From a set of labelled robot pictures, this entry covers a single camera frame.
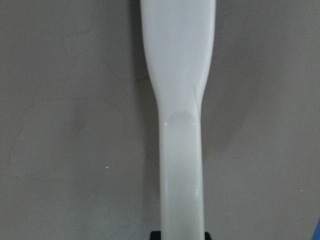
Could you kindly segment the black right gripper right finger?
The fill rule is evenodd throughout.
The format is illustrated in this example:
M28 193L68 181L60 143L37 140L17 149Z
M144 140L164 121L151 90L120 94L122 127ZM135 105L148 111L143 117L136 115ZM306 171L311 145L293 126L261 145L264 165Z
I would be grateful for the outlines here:
M205 239L205 240L212 240L212 237L211 237L211 235L210 235L209 232L205 232L205 233L204 233L204 239Z

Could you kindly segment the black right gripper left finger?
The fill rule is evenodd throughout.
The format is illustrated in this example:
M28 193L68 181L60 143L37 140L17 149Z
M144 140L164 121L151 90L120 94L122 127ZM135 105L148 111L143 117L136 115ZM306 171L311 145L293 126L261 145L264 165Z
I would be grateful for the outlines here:
M149 240L161 240L161 231L151 231Z

